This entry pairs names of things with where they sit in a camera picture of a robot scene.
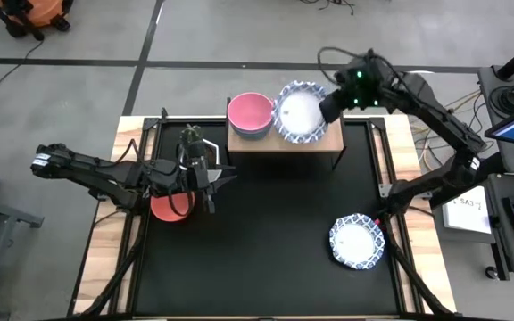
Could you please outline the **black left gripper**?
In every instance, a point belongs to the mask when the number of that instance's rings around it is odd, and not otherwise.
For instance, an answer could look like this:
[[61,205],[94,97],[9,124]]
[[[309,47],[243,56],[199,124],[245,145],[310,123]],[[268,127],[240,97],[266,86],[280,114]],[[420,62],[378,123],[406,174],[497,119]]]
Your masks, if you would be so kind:
[[[211,189],[218,190],[225,184],[237,178],[237,175],[220,177],[213,183],[208,178],[208,156],[207,153],[191,154],[182,152],[180,158],[180,166],[185,168],[185,185],[183,186],[184,193],[187,195],[187,211],[190,214],[195,206],[194,196],[196,192],[202,193],[202,201],[204,209],[213,214],[216,211],[215,203],[211,198]],[[210,167],[210,172],[215,175],[220,175],[224,170],[233,170],[235,166],[216,164]]]

